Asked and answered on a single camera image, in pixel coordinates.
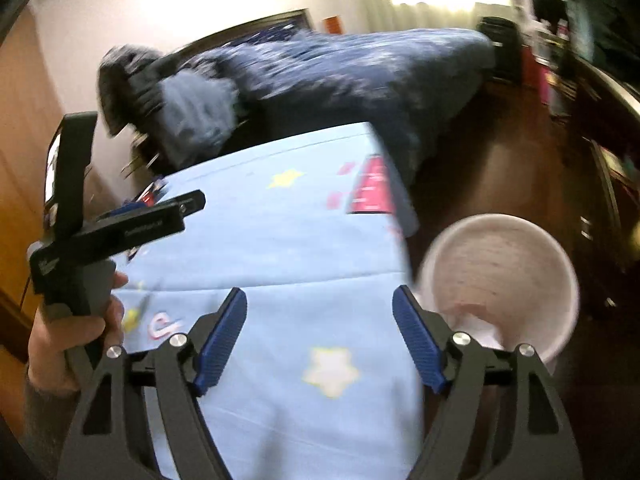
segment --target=wooden door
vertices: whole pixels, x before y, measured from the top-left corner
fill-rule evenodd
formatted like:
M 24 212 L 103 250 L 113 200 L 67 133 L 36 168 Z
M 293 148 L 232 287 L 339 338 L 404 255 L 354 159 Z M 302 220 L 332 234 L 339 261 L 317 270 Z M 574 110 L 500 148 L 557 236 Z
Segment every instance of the wooden door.
M 27 8 L 0 46 L 0 292 L 20 305 L 27 247 L 40 238 L 46 153 L 62 110 Z M 22 312 L 33 319 L 28 292 Z

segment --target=cable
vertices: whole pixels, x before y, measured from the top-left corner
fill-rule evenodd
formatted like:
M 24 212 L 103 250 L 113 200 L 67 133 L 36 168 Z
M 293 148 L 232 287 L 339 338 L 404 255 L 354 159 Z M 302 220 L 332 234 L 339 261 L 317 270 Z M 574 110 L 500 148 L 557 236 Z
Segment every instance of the cable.
M 22 297 L 20 298 L 20 310 L 22 310 L 22 304 L 24 303 L 24 297 L 27 295 L 29 284 L 31 283 L 31 275 L 27 277 L 27 282 L 24 284 L 24 290 L 22 291 Z

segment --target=metal screw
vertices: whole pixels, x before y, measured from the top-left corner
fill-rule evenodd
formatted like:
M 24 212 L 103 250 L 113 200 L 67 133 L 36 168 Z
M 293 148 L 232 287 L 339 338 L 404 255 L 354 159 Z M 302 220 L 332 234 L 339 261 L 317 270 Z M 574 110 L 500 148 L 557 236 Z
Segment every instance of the metal screw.
M 453 335 L 453 342 L 458 346 L 466 346 L 471 343 L 471 336 L 465 332 L 456 332 Z
M 169 344 L 171 346 L 175 346 L 176 348 L 184 346 L 186 342 L 187 336 L 185 336 L 184 334 L 174 334 L 171 336 L 171 339 L 169 339 Z
M 520 345 L 518 348 L 520 353 L 524 355 L 524 357 L 532 357 L 536 353 L 536 349 L 533 348 L 529 343 L 524 343 L 524 345 Z
M 122 348 L 119 346 L 110 346 L 107 350 L 107 357 L 109 359 L 117 359 L 122 355 Z

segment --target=blue gripper pad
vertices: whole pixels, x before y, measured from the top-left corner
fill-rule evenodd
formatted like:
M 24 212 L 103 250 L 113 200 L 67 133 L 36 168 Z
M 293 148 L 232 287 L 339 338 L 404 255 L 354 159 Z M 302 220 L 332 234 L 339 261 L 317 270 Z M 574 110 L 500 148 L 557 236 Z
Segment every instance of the blue gripper pad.
M 392 306 L 394 318 L 423 384 L 439 394 L 447 384 L 442 373 L 440 348 L 400 286 L 394 291 Z
M 196 378 L 193 386 L 198 396 L 203 396 L 209 388 L 218 384 L 246 320 L 245 293 L 238 288 L 232 290 L 229 296 L 228 303 L 225 300 L 226 305 L 223 303 L 220 306 L 220 319 L 194 360 Z

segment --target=light blue blanket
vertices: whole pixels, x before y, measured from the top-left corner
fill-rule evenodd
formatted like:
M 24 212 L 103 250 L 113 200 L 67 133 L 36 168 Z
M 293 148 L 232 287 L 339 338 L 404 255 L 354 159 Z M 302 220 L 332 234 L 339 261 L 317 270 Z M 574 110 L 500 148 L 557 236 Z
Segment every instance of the light blue blanket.
M 168 197 L 201 189 L 206 208 L 117 259 L 129 352 L 187 332 L 232 286 L 247 294 L 220 383 L 200 399 L 235 480 L 396 480 L 418 455 L 421 389 L 391 311 L 410 274 L 385 212 L 405 218 L 406 197 L 395 186 L 390 199 L 380 153 L 368 125 L 350 124 L 181 171 Z M 152 390 L 147 402 L 176 478 Z

